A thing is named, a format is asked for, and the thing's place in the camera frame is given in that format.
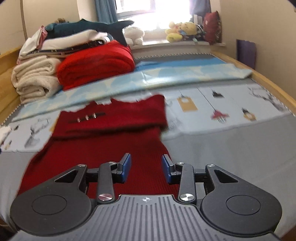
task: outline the plush tail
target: plush tail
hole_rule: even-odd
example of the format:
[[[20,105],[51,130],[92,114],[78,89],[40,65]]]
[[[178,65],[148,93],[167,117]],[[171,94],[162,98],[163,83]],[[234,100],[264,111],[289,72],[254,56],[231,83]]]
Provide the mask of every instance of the plush tail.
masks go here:
[[[134,21],[125,20],[125,21],[118,21],[112,24],[109,24],[107,27],[107,33],[111,34],[112,37],[117,40],[120,44],[127,46],[126,39],[124,38],[122,29],[125,27],[132,25]]]

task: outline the silver screw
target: silver screw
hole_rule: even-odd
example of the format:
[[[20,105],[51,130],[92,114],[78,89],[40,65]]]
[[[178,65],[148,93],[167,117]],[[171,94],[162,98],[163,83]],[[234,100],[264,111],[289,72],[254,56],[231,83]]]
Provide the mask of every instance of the silver screw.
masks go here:
[[[190,193],[185,193],[180,195],[180,199],[182,201],[188,202],[188,201],[192,201],[194,199],[194,196]]]
[[[103,193],[103,194],[100,194],[98,198],[101,201],[110,201],[113,198],[113,196],[110,193]]]

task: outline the wooden bed frame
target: wooden bed frame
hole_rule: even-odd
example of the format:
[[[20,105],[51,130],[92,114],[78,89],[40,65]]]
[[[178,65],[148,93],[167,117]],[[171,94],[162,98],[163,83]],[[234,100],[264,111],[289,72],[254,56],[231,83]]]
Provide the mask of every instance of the wooden bed frame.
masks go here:
[[[16,65],[17,57],[20,51],[20,47],[15,48],[3,55],[0,55],[0,123],[20,105],[20,97],[15,91],[11,83],[11,73],[13,67]],[[219,52],[211,52],[214,56],[221,60],[234,64],[240,69],[250,69],[248,66],[240,63],[239,61]],[[287,106],[294,114],[296,114],[296,100],[283,91],[275,83],[264,77],[262,74],[253,70],[251,76],[258,84],[266,88],[271,94],[273,94],[278,100],[280,100],[285,106]],[[296,227],[292,229],[287,235],[283,237],[285,241],[296,240]]]

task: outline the white plush toy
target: white plush toy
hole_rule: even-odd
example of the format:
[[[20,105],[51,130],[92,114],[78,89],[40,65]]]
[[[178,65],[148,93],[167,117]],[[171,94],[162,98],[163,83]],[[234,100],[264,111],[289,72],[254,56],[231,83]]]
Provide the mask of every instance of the white plush toy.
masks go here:
[[[124,30],[124,37],[128,45],[143,45],[145,32],[137,27],[130,27]]]

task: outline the folded red blanket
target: folded red blanket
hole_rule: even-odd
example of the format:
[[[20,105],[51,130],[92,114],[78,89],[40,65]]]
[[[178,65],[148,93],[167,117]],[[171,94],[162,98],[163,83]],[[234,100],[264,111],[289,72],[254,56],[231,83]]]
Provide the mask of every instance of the folded red blanket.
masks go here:
[[[68,56],[60,64],[57,76],[63,90],[68,90],[92,81],[129,73],[134,68],[130,47],[113,40]]]
[[[92,113],[95,119],[73,123]],[[77,112],[62,112],[52,137],[30,162],[19,194],[68,170],[77,164],[99,167],[131,154],[132,166],[125,184],[115,184],[115,194],[174,194],[178,185],[168,185],[161,168],[161,157],[168,154],[160,141],[160,129],[167,125],[164,97],[126,103],[112,99],[110,105],[92,102]],[[96,184],[88,196],[96,196]]]

